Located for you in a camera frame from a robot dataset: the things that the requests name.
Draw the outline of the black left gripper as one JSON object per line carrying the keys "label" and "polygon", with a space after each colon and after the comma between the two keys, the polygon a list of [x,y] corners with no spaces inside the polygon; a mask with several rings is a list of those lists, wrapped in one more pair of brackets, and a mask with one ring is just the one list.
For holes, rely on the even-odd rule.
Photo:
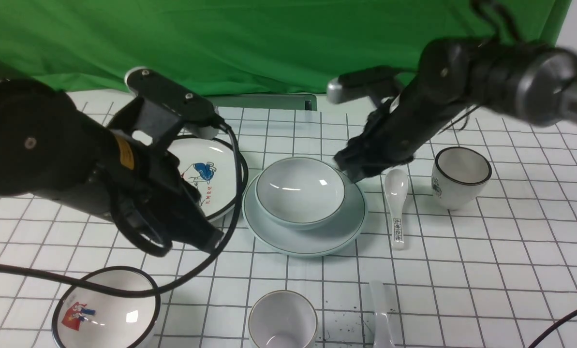
{"label": "black left gripper", "polygon": [[97,150],[93,179],[105,191],[102,218],[149,255],[166,255],[173,242],[211,253],[223,233],[198,205],[201,194],[178,170],[178,159],[127,140],[113,140]]}

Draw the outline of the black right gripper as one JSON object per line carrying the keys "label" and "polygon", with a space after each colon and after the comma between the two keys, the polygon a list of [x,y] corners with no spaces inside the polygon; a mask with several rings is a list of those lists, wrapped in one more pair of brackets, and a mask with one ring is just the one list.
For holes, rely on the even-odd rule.
{"label": "black right gripper", "polygon": [[385,102],[372,112],[363,132],[333,157],[353,182],[408,164],[414,153],[444,126],[444,107],[431,101],[404,99],[394,110]]}

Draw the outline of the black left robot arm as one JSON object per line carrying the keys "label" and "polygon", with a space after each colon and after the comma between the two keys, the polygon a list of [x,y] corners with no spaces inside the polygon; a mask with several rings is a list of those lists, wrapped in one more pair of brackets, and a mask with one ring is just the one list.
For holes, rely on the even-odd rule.
{"label": "black left robot arm", "polygon": [[143,252],[173,242],[212,252],[223,233],[169,146],[183,129],[211,139],[213,104],[149,68],[125,75],[134,99],[103,126],[56,90],[0,61],[0,197],[33,194],[114,223]]}

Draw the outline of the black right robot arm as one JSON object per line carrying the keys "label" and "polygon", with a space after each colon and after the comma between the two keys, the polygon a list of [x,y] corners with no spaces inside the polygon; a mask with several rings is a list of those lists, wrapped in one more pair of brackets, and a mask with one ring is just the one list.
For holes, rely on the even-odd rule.
{"label": "black right robot arm", "polygon": [[525,41],[508,9],[496,0],[472,0],[472,11],[491,37],[441,37],[425,46],[414,78],[388,65],[344,73],[328,82],[326,98],[338,105],[368,97],[375,105],[360,135],[334,162],[352,182],[414,160],[414,153],[462,110],[485,107],[537,127],[577,124],[577,55]]}

